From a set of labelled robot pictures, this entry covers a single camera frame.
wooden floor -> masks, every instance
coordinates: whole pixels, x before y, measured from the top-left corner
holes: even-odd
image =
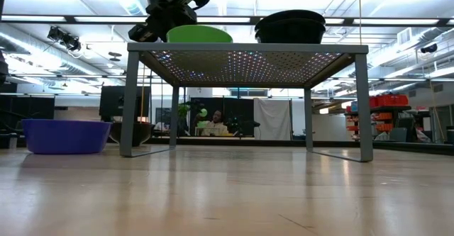
[[[454,157],[288,147],[0,151],[0,235],[453,235]]]

ceiling light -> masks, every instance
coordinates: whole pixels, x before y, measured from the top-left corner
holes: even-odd
[[[80,78],[102,78],[101,75],[64,75],[63,77],[73,78],[73,77],[80,77]]]
[[[249,17],[197,17],[198,23],[249,23]]]
[[[108,75],[107,78],[126,78],[126,76],[115,76],[115,75]]]
[[[432,82],[454,82],[454,79],[431,79]]]
[[[407,25],[407,24],[418,24],[418,25],[431,25],[439,22],[439,19],[362,19],[362,24],[394,24],[394,25]],[[353,21],[354,24],[360,24],[359,19]]]
[[[147,20],[146,16],[77,16],[74,19],[84,23],[143,23]]]
[[[388,82],[424,82],[425,79],[394,79],[394,78],[389,78],[389,79],[383,79],[383,81],[388,81]]]
[[[342,18],[326,18],[325,22],[326,22],[326,24],[342,24],[344,22],[344,19],[342,19]]]
[[[56,77],[56,74],[14,74],[15,77]]]
[[[45,22],[65,22],[63,16],[2,16],[2,21],[45,21]]]

blue tub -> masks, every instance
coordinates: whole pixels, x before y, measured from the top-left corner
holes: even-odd
[[[27,148],[35,154],[93,154],[106,146],[111,124],[77,120],[22,120]]]

computer monitor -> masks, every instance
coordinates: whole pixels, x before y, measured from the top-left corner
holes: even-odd
[[[142,102],[142,87],[137,87],[135,98],[135,115],[148,116],[148,108],[150,103],[150,87],[143,87],[143,102]],[[99,104],[100,116],[122,116],[124,105],[124,86],[103,86],[101,89],[101,102]]]

fluorescent light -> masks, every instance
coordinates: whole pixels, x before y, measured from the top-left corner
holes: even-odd
[[[63,75],[66,78],[102,78],[101,75]]]
[[[143,23],[147,19],[144,17],[134,16],[78,16],[74,17],[78,22],[90,23],[90,22],[105,22],[105,23]]]
[[[23,94],[23,95],[30,95],[30,96],[53,96],[54,94],[49,94],[49,93],[37,93],[37,94]]]
[[[415,83],[413,83],[413,84],[404,84],[403,86],[399,86],[399,87],[396,87],[396,88],[392,89],[392,91],[399,91],[399,90],[405,89],[407,87],[410,87],[412,85],[415,85]]]
[[[48,21],[48,22],[65,22],[63,16],[2,16],[2,21]]]
[[[351,101],[344,102],[340,105],[343,109],[346,109],[348,106],[352,106]]]
[[[384,81],[388,82],[424,82],[425,79],[395,79],[395,78],[388,78],[383,79]]]
[[[329,113],[329,109],[327,109],[327,108],[322,108],[319,112],[320,112],[321,115],[324,115],[324,114]]]
[[[432,82],[454,82],[454,79],[431,79]]]
[[[406,25],[406,24],[419,24],[419,25],[430,25],[439,22],[438,19],[362,19],[362,24],[396,24],[396,25]],[[359,19],[353,21],[354,24],[360,24]]]
[[[126,78],[126,75],[121,75],[121,76],[108,75],[107,78]]]
[[[0,93],[0,95],[24,95],[24,94]]]
[[[327,18],[325,19],[327,24],[342,24],[344,19],[342,18]]]
[[[197,17],[198,23],[250,23],[249,17]]]
[[[56,74],[13,74],[15,77],[56,77]]]

